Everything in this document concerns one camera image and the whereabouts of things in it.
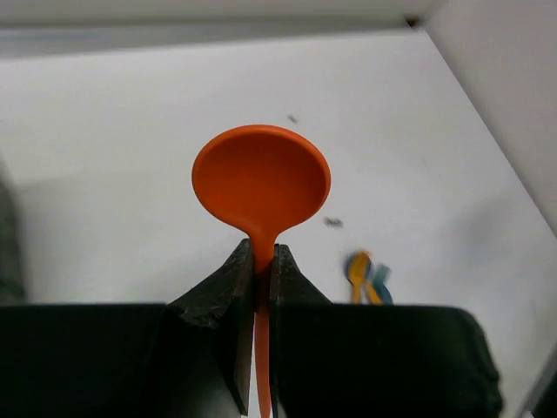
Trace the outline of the orange spoon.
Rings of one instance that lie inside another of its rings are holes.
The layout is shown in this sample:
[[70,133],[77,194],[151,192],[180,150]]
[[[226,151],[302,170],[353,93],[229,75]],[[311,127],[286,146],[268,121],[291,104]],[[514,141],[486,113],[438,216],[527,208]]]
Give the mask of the orange spoon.
[[330,191],[330,168],[319,149],[296,132],[245,125],[202,148],[191,181],[205,210],[246,233],[252,243],[258,405],[267,417],[272,409],[269,303],[275,241],[319,211]]

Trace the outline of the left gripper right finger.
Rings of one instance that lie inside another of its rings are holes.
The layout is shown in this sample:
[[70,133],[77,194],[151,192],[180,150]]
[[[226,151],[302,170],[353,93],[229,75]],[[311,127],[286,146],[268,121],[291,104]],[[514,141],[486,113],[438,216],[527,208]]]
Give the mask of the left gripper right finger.
[[478,321],[456,307],[329,301],[278,245],[270,384],[277,417],[497,417],[500,375]]

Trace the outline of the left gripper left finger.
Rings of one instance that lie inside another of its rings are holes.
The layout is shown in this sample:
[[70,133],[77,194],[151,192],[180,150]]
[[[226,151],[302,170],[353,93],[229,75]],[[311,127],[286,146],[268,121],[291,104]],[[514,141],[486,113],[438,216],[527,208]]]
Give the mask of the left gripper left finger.
[[4,417],[241,417],[252,246],[171,303],[5,306]]

